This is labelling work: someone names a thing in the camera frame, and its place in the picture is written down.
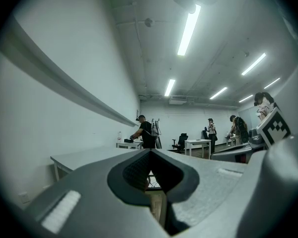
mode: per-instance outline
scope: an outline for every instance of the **ceiling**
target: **ceiling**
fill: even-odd
[[[276,85],[285,82],[298,63],[298,47],[271,0],[201,4],[185,56],[177,51],[188,13],[173,0],[110,3],[141,101],[167,101],[168,81],[175,79],[171,95],[191,104],[238,107],[275,79],[281,78]],[[152,27],[145,26],[146,18],[155,20]],[[266,57],[242,76],[263,53]],[[228,89],[210,100],[223,87]]]

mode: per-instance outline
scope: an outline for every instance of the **person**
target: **person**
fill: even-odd
[[[217,140],[217,131],[215,128],[215,124],[213,123],[213,119],[209,118],[209,129],[207,132],[209,133],[209,140],[211,141],[211,154],[215,151],[215,141]]]
[[[141,123],[139,129],[131,137],[133,139],[142,136],[143,137],[143,148],[155,148],[155,138],[151,136],[151,123],[146,121],[144,115],[138,117],[139,122]]]
[[[260,113],[260,120],[264,120],[265,117],[277,107],[274,98],[269,93],[257,93],[254,97],[254,105],[258,106],[258,113]]]
[[[242,118],[235,115],[230,116],[229,120],[233,123],[233,126],[229,131],[227,137],[229,137],[229,135],[231,135],[235,131],[236,145],[247,143],[248,132],[246,122]]]

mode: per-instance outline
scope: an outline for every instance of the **person holding phone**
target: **person holding phone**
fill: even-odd
[[[217,131],[215,128],[215,124],[213,122],[212,118],[208,119],[209,121],[209,129],[207,132],[209,133],[209,140],[211,141],[211,152],[209,154],[212,154],[215,152],[215,141],[217,141]]]

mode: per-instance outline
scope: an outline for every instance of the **man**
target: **man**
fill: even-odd
[[[236,145],[244,144],[248,142],[248,132],[247,132],[247,124],[240,117],[236,117],[235,115],[230,116],[229,120],[233,123],[229,134],[231,135],[235,131],[236,135]]]
[[[155,148],[155,138],[151,136],[151,123],[146,121],[146,118],[143,115],[140,115],[138,119],[141,125],[136,133],[132,135],[132,138],[135,139],[139,136],[142,136],[144,148]]]

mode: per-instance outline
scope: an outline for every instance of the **floor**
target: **floor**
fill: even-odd
[[[229,146],[226,146],[226,144],[216,145],[215,146],[215,151],[217,152],[217,151],[223,150],[227,147],[229,147]],[[202,149],[201,148],[192,149],[192,156],[202,158]],[[204,148],[204,158],[205,159],[209,158],[209,149],[208,149],[208,147]]]

